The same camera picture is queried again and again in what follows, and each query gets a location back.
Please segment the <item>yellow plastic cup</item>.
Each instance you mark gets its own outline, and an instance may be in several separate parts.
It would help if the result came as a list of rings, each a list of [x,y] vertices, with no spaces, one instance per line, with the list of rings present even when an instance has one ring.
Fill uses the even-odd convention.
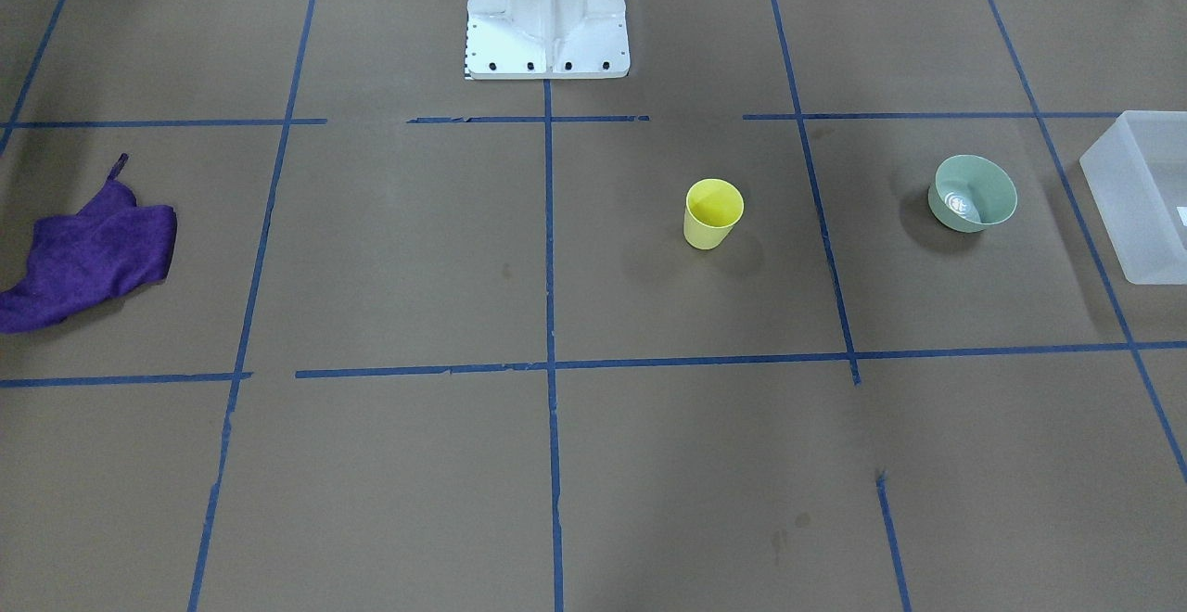
[[[715,249],[745,215],[745,198],[734,184],[703,178],[685,195],[683,235],[691,248]]]

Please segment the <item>purple cloth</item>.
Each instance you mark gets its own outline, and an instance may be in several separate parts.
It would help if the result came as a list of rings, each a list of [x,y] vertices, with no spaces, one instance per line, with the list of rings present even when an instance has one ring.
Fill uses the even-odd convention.
[[[33,227],[21,281],[1,295],[1,332],[47,329],[95,305],[167,278],[178,216],[169,205],[141,206],[120,180],[121,155],[77,213],[47,216]]]

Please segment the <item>green bowl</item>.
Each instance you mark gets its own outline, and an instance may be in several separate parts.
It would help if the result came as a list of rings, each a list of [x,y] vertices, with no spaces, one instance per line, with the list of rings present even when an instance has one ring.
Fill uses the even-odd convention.
[[[1013,177],[996,162],[976,155],[942,160],[927,190],[934,218],[956,232],[980,232],[1013,219],[1018,206]]]

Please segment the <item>translucent white plastic bin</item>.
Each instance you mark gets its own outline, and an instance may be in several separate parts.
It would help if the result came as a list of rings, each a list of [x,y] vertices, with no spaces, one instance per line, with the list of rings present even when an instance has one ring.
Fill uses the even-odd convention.
[[[1080,159],[1131,283],[1186,283],[1186,113],[1124,110]]]

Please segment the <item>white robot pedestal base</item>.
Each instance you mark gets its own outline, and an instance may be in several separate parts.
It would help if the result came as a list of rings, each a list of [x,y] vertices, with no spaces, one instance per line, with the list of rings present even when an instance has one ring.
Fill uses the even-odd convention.
[[[618,79],[626,0],[466,0],[466,79]]]

